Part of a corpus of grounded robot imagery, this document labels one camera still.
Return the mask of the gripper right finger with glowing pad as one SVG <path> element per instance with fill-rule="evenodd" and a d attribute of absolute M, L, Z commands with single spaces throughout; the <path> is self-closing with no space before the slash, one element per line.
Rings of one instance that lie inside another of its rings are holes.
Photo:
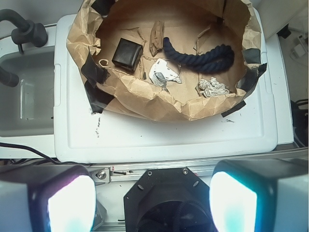
<path fill-rule="evenodd" d="M 211 177 L 210 209 L 219 232 L 307 232 L 308 161 L 222 160 Z"/>

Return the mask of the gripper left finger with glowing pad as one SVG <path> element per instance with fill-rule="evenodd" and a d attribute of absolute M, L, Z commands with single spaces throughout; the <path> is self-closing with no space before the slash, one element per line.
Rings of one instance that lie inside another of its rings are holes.
<path fill-rule="evenodd" d="M 90 232 L 96 187 L 82 165 L 0 168 L 2 232 Z"/>

